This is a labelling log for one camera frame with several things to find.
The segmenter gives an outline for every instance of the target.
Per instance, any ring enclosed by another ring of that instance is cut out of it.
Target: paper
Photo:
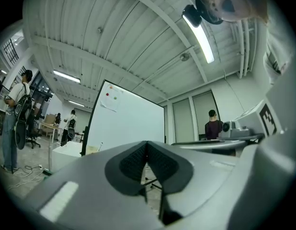
[[[122,91],[115,86],[109,85],[103,96],[101,96],[100,105],[117,112],[117,108],[121,101]]]

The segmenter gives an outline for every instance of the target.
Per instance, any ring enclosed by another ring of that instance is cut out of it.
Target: fluorescent light
[[[193,27],[193,25],[189,22],[189,20],[183,15],[183,18],[185,19],[186,23],[189,25],[193,33],[195,34],[200,47],[205,55],[206,61],[208,63],[211,63],[214,61],[213,52],[211,49],[211,46],[209,44],[209,41],[205,35],[204,30],[202,29],[202,26],[199,25],[198,27]]]
[[[79,103],[76,103],[76,102],[73,102],[73,101],[69,101],[70,103],[73,103],[73,104],[75,104],[75,105],[79,105],[79,106],[83,106],[83,107],[85,107],[85,105],[82,105],[82,104],[79,104]]]
[[[58,75],[58,76],[60,76],[60,77],[63,77],[63,78],[66,78],[66,79],[69,79],[69,80],[72,80],[72,81],[75,81],[75,82],[80,83],[80,79],[75,78],[75,77],[72,77],[72,76],[70,76],[68,74],[65,74],[63,72],[59,72],[59,71],[54,70],[53,73],[56,74],[56,75]]]

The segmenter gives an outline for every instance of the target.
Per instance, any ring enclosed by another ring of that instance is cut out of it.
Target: black backpack
[[[23,83],[25,95],[19,100],[14,107],[16,122],[14,126],[15,143],[18,149],[22,150],[25,145],[27,120],[32,110],[32,98],[27,93],[27,88]]]
[[[74,119],[71,119],[70,122],[69,122],[69,125],[68,125],[68,128],[75,128],[75,123],[76,121]]]

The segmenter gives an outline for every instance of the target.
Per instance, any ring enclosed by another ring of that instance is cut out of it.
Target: dark shirt
[[[223,122],[216,120],[216,121],[209,121],[205,125],[205,137],[208,140],[217,139],[218,134],[221,132],[223,126]]]

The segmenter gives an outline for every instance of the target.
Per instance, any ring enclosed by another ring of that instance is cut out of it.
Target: man
[[[62,139],[61,139],[61,146],[64,146],[66,144],[66,140],[71,141],[71,139],[68,136],[68,128],[75,128],[76,127],[76,121],[77,121],[77,116],[76,116],[76,111],[71,110],[70,115],[64,119],[64,122],[67,123],[64,127]]]
[[[9,173],[13,173],[13,170],[17,169],[17,148],[14,137],[14,125],[16,122],[16,115],[14,113],[14,106],[25,94],[30,94],[28,83],[32,79],[32,71],[26,70],[22,74],[22,78],[22,83],[16,84],[11,92],[4,99],[8,107],[6,109],[6,115],[3,123],[2,151],[4,164],[1,165],[1,167]]]
[[[263,64],[274,84],[296,60],[296,37],[272,0],[196,0],[200,16],[210,23],[257,18],[267,27],[267,51]]]
[[[218,134],[221,132],[223,122],[217,120],[215,110],[209,111],[210,121],[205,124],[205,137],[208,140],[217,139]]]

